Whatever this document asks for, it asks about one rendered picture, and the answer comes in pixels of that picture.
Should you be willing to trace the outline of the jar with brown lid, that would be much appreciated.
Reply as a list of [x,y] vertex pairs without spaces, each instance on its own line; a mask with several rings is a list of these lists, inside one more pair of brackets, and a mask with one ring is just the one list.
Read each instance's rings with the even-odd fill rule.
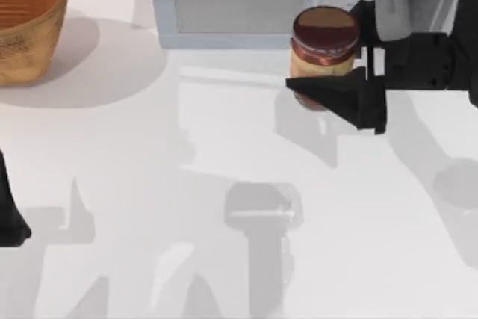
[[347,74],[356,59],[359,35],[356,19],[339,7],[305,9],[293,22],[289,77]]

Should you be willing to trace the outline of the pale grey rounded box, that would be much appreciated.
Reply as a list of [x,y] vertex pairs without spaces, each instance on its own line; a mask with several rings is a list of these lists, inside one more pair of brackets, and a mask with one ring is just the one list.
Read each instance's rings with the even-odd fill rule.
[[412,32],[409,0],[375,0],[375,19],[383,42],[401,40]]

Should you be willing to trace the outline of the brown woven basket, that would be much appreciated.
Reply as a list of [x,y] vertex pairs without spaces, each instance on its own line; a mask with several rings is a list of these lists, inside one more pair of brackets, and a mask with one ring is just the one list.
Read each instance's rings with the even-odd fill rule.
[[24,85],[46,74],[68,0],[0,0],[0,86]]

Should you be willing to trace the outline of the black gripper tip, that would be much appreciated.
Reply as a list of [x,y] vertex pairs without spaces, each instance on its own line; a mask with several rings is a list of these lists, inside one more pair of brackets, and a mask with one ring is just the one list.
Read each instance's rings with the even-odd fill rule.
[[13,199],[4,155],[0,150],[0,248],[20,247],[30,237],[31,228]]

